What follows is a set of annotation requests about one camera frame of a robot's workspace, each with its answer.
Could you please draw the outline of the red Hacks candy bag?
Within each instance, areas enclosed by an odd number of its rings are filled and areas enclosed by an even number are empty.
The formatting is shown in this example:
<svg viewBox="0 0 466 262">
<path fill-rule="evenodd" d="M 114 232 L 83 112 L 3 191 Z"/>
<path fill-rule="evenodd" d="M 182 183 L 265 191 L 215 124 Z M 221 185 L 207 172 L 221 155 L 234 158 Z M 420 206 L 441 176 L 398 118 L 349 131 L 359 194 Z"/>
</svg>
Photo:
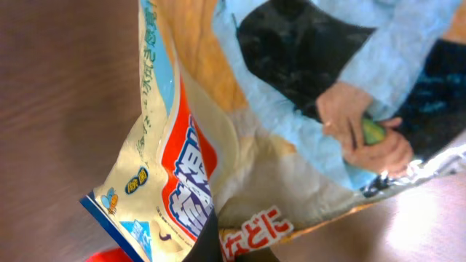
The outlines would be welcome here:
<svg viewBox="0 0 466 262">
<path fill-rule="evenodd" d="M 133 262 L 122 248 L 115 248 L 96 253 L 85 260 L 85 262 Z"/>
</svg>

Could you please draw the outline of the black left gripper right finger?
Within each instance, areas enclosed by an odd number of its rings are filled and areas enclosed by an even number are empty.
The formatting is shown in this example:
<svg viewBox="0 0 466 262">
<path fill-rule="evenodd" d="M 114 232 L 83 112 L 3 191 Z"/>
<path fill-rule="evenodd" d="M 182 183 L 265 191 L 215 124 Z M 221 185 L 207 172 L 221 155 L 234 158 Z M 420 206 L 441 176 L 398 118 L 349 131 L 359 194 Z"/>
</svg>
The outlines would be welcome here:
<svg viewBox="0 0 466 262">
<path fill-rule="evenodd" d="M 268 248 L 254 250 L 249 253 L 239 255 L 235 262 L 280 262 L 278 257 Z"/>
</svg>

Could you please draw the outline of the beige wet wipes pack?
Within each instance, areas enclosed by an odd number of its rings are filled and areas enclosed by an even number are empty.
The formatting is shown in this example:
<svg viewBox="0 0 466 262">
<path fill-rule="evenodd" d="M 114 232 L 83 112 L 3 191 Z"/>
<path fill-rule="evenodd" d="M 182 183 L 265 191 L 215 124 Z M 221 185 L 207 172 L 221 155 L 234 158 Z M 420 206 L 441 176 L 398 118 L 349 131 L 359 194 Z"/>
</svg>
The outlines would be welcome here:
<svg viewBox="0 0 466 262">
<path fill-rule="evenodd" d="M 463 1 L 140 1 L 141 115 L 82 206 L 133 261 L 223 261 L 465 169 Z"/>
</svg>

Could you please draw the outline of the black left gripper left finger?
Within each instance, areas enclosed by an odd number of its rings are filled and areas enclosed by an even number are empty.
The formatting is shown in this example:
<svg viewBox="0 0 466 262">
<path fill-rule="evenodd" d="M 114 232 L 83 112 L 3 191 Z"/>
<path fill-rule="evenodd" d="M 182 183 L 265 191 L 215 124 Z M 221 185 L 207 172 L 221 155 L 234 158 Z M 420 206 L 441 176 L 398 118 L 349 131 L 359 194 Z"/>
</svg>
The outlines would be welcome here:
<svg viewBox="0 0 466 262">
<path fill-rule="evenodd" d="M 201 234 L 183 262 L 222 262 L 218 219 L 214 211 L 209 214 Z"/>
</svg>

